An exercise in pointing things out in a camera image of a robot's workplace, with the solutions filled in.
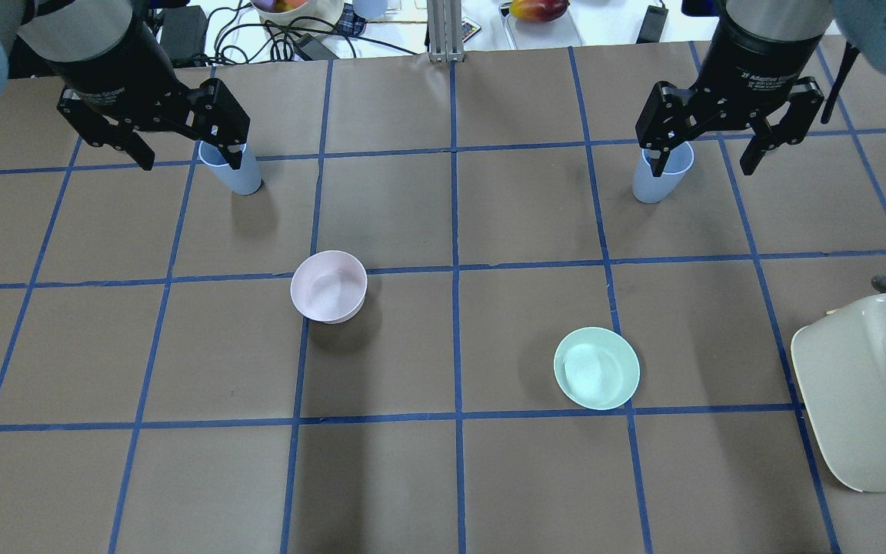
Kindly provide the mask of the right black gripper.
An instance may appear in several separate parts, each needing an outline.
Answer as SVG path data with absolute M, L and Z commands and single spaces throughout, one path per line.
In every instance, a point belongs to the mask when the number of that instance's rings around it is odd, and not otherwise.
M 824 102 L 803 70 L 833 20 L 830 1 L 717 1 L 714 9 L 717 27 L 694 83 L 654 84 L 636 121 L 654 178 L 676 146 L 748 129 L 741 171 L 753 175 L 767 154 L 804 140 Z

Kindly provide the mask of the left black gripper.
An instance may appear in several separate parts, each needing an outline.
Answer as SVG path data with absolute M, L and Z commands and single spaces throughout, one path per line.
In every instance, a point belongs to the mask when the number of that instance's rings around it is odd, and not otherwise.
M 250 117 L 219 78 L 188 87 L 130 1 L 28 1 L 18 36 L 66 85 L 57 108 L 92 147 L 110 146 L 151 171 L 145 133 L 217 147 L 242 168 Z

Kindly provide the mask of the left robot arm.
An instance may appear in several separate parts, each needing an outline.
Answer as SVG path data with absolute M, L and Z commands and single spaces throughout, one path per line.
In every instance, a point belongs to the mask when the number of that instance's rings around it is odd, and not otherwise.
M 57 110 L 89 146 L 150 171 L 148 132 L 173 132 L 241 169 L 250 117 L 219 78 L 189 88 L 130 1 L 0 1 L 0 95 L 16 39 L 65 84 Z

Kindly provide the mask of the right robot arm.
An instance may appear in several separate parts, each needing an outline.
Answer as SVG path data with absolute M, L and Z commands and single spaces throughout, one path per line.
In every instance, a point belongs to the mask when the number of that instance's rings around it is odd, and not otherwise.
M 718 23 L 688 88 L 659 81 L 635 132 L 651 174 L 674 149 L 711 131 L 752 130 L 741 156 L 746 175 L 767 153 L 801 143 L 815 119 L 827 122 L 858 57 L 886 75 L 886 1 L 718 1 Z M 830 95 L 802 76 L 830 25 L 846 38 Z

